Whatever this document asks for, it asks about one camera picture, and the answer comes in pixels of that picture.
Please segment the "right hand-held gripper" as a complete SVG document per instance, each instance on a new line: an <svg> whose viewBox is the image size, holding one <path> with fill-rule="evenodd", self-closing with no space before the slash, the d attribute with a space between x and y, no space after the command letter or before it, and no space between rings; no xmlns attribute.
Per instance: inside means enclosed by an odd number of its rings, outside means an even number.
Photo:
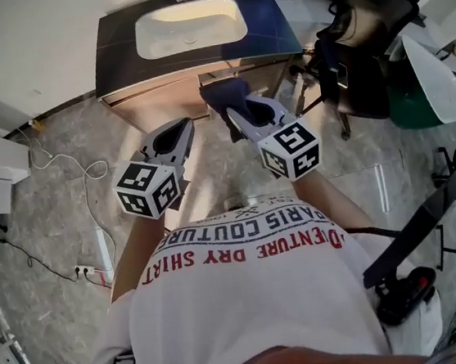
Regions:
<svg viewBox="0 0 456 364"><path fill-rule="evenodd" d="M227 115L271 173L295 182L321 164L318 135L279 101L250 94L246 107Z"/></svg>

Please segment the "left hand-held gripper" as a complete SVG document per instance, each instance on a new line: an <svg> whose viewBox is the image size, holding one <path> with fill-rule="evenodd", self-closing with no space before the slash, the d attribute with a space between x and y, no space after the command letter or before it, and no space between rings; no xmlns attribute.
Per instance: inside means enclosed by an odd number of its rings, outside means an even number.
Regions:
<svg viewBox="0 0 456 364"><path fill-rule="evenodd" d="M126 214L157 220L180 208L194 132L191 119L171 120L146 135L132 158L116 168L113 189Z"/></svg>

